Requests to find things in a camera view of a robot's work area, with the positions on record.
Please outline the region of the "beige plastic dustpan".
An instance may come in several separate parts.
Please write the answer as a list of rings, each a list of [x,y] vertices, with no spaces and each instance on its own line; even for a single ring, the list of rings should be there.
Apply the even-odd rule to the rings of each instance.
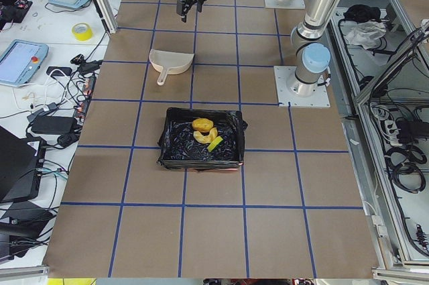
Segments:
[[[194,59],[194,54],[169,52],[151,49],[149,61],[152,67],[159,72],[157,84],[164,85],[168,75],[186,72]]]

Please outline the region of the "orange-brown bread roll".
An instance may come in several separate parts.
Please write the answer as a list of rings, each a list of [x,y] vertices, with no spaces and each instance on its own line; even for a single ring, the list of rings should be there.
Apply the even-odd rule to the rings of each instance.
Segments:
[[[214,122],[207,118],[197,118],[192,122],[194,131],[208,133],[214,127]]]

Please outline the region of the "pale croissant piece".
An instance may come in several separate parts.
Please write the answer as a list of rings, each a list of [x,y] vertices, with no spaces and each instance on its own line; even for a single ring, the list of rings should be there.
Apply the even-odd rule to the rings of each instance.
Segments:
[[[211,141],[218,136],[217,128],[213,127],[207,135],[200,131],[194,131],[193,137],[200,144],[210,144]]]

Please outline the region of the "yellow sponge piece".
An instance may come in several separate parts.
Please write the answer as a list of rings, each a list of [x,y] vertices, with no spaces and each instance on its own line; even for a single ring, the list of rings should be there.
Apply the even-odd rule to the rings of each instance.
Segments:
[[[212,152],[213,150],[215,150],[219,144],[223,141],[223,138],[221,136],[217,136],[216,138],[214,138],[211,143],[208,145],[207,150],[209,152]]]

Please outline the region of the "bin with black bag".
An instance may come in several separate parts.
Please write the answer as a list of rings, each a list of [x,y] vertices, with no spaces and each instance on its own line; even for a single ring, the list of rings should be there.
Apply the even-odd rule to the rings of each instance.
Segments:
[[[167,169],[229,170],[244,162],[247,123],[240,111],[166,111],[158,164]]]

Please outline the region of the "yellow tape roll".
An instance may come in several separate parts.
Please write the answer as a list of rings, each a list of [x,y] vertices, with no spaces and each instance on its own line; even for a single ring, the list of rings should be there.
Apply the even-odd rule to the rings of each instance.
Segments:
[[[87,41],[93,37],[93,31],[89,24],[78,23],[72,27],[72,34],[78,41]]]

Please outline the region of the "power strip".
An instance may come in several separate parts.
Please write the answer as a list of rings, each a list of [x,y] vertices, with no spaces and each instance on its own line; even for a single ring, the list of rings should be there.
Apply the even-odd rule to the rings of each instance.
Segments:
[[[82,93],[78,98],[77,106],[75,106],[74,108],[74,117],[81,121],[84,121],[88,112],[96,81],[97,77],[95,74],[93,74],[84,81],[83,86],[81,88]]]

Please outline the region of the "white crumpled cloth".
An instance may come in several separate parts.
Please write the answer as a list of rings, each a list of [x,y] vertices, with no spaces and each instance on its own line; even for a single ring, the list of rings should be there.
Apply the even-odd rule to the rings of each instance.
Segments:
[[[386,26],[381,22],[358,23],[345,36],[345,42],[354,46],[362,46],[366,50],[374,49],[378,47],[386,32]]]

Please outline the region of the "teach pendant near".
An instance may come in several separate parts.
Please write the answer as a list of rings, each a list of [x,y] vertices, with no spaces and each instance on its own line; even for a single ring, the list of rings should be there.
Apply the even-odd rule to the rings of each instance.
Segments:
[[[30,81],[48,55],[46,44],[14,40],[1,55],[1,84],[19,87]]]

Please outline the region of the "black power brick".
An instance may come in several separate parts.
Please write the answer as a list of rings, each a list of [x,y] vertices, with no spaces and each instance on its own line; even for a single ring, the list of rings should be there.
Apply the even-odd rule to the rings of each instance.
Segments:
[[[34,119],[31,130],[38,134],[61,135],[71,133],[76,124],[73,117],[42,116]]]

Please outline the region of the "black computer box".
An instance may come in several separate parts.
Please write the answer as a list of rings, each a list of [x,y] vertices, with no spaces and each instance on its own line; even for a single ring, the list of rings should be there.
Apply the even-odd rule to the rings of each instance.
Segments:
[[[1,202],[32,200],[38,196],[46,141],[18,138],[1,128]]]

